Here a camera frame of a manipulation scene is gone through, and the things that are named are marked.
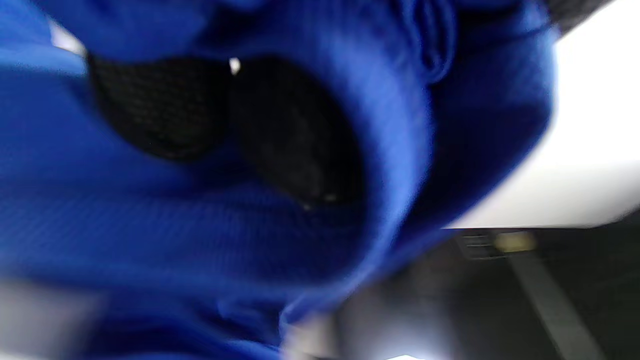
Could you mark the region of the person's left hand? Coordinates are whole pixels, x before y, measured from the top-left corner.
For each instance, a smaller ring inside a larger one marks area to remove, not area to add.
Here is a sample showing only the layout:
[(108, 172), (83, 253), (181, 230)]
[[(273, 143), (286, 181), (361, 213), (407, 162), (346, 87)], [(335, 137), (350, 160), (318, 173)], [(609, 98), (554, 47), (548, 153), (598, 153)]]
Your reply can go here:
[(173, 57), (124, 63), (90, 54), (105, 120), (138, 149), (174, 162), (212, 152), (231, 131), (272, 187), (317, 207), (360, 201), (362, 153), (338, 101), (308, 71), (274, 56), (230, 63)]

